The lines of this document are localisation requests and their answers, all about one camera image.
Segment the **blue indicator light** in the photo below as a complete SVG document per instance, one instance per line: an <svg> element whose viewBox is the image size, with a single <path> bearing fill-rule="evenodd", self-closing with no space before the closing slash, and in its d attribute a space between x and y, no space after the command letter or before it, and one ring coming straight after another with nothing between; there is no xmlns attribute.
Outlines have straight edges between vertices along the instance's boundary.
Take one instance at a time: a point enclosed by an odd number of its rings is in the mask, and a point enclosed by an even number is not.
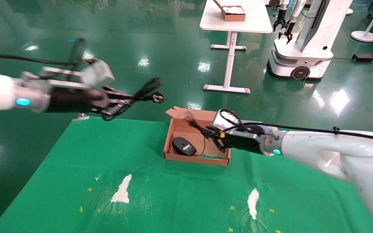
<svg viewBox="0 0 373 233"><path fill-rule="evenodd" d="M29 99L24 99L24 98L19 98L15 102L17 103L17 105L23 105L23 106L30 105L31 103Z"/></svg>

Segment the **black wheel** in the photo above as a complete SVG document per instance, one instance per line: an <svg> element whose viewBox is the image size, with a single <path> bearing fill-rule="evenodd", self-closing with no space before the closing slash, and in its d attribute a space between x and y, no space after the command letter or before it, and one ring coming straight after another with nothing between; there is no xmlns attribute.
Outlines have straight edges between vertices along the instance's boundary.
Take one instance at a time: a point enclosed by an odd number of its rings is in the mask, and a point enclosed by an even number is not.
<svg viewBox="0 0 373 233"><path fill-rule="evenodd" d="M268 2L269 6L271 7L278 7L280 5L280 1L279 0L270 0Z"/></svg>
<svg viewBox="0 0 373 233"><path fill-rule="evenodd" d="M290 73L290 78L297 79L297 80L305 79L309 76L310 73L311 73L311 70L308 67L299 66Z"/></svg>

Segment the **green epoxy floor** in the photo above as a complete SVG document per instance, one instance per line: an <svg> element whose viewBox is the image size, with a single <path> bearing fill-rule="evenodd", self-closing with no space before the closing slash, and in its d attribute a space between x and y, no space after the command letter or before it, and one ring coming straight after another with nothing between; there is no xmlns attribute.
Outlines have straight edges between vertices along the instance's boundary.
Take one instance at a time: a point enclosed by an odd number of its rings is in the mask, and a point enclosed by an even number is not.
<svg viewBox="0 0 373 233"><path fill-rule="evenodd" d="M204 84L223 83L227 60L226 50L209 49L209 44L224 44L226 33L199 28L204 2L0 0L0 53L66 60L68 40L84 37L86 55L110 65L115 88L134 93L148 78L160 77L165 102L139 103L123 118L169 121L164 112L172 106L227 108L243 119L268 123L373 131L373 63L333 60L321 82L279 80L266 73L275 33L238 36L248 51L236 52L231 85L250 88L250 95L203 92ZM367 27L365 16L346 17L332 48L335 57L373 55L373 44L349 37ZM40 68L0 60L0 74L12 77ZM0 215L75 116L0 112Z"/></svg>

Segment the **small cardboard box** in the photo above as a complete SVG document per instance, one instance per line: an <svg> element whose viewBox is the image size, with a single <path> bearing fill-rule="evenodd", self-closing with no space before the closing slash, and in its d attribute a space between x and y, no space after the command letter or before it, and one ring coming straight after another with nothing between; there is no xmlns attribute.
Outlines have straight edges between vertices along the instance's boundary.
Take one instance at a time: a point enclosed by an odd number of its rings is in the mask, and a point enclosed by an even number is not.
<svg viewBox="0 0 373 233"><path fill-rule="evenodd" d="M188 125L188 119L193 118L199 125L205 128L206 126L211 125L216 112L184 109L175 106L173 109L166 111L166 113L172 116L163 150L166 160L203 163L225 167L228 166L228 163L230 162L231 149L228 148L225 152L220 152L216 145L211 140L204 138L198 129ZM195 146L197 149L197 154L201 154L203 152L203 154L207 156L178 155L172 147L172 140L175 137L183 137L187 139L193 146ZM208 158L215 156L221 157L222 159Z"/></svg>
<svg viewBox="0 0 373 233"><path fill-rule="evenodd" d="M231 22L231 21L245 21L245 12L241 6L222 6L220 0L214 0L217 6L221 9L222 18L224 21ZM224 10L224 7L239 7L243 10L243 14L230 14Z"/></svg>

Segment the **green tablecloth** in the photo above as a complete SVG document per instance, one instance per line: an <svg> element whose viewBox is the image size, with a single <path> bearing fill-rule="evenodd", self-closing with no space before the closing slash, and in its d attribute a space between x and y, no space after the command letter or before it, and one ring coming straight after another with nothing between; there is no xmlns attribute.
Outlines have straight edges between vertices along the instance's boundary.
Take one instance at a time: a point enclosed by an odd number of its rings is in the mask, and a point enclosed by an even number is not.
<svg viewBox="0 0 373 233"><path fill-rule="evenodd" d="M240 150L226 168L165 161L167 130L124 119L71 123L1 216L0 232L373 232L347 182ZM110 202L128 174L129 204ZM247 205L254 188L257 220Z"/></svg>

